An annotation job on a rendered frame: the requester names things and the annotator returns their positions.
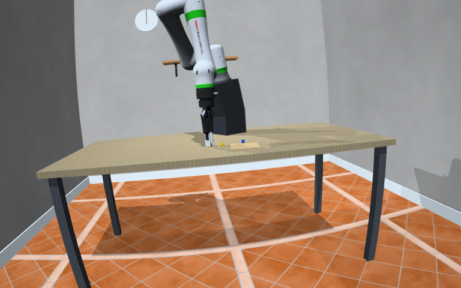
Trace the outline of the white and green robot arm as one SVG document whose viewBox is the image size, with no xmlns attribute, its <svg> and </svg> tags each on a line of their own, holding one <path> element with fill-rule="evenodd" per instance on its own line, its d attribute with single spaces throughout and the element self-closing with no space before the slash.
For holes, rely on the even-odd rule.
<svg viewBox="0 0 461 288">
<path fill-rule="evenodd" d="M 196 95 L 200 100 L 212 100 L 214 84 L 231 80 L 221 45 L 209 45 L 205 4 L 203 0 L 162 0 L 155 13 L 166 28 L 179 57 L 181 66 L 193 70 Z M 185 33 L 180 15 L 185 19 L 193 46 Z M 194 48 L 193 48 L 194 47 Z"/>
</svg>

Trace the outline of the beige square mat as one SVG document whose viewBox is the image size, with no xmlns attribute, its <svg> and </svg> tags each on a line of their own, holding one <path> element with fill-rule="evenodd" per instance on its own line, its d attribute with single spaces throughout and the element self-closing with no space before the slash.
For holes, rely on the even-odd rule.
<svg viewBox="0 0 461 288">
<path fill-rule="evenodd" d="M 229 144 L 230 150 L 261 148 L 257 142 Z"/>
</svg>

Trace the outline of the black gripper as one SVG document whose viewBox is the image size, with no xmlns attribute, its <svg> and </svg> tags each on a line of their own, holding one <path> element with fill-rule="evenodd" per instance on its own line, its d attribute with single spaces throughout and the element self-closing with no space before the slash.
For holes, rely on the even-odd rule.
<svg viewBox="0 0 461 288">
<path fill-rule="evenodd" d="M 205 146 L 213 145 L 212 132 L 213 131 L 213 112 L 210 107 L 214 106 L 214 100 L 199 100 L 199 107 L 202 107 L 202 128 L 205 134 Z M 210 110 L 210 111 L 209 111 Z"/>
</svg>

